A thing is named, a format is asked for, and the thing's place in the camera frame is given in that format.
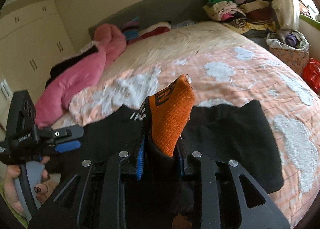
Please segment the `person's left hand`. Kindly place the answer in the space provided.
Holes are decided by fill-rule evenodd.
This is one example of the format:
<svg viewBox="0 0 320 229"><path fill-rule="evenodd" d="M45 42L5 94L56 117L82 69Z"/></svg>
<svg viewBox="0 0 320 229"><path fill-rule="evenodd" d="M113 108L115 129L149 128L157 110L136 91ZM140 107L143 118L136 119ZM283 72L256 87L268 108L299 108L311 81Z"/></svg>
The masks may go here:
<svg viewBox="0 0 320 229"><path fill-rule="evenodd" d="M19 165L7 165L4 178L4 197L14 210L21 217L25 218L25 213L18 199L14 184L14 179L19 177L20 172ZM56 173L49 174L47 170L43 170L42 177L43 182L37 184L34 187L34 191L36 192L37 200L43 204L59 184L61 175Z"/></svg>

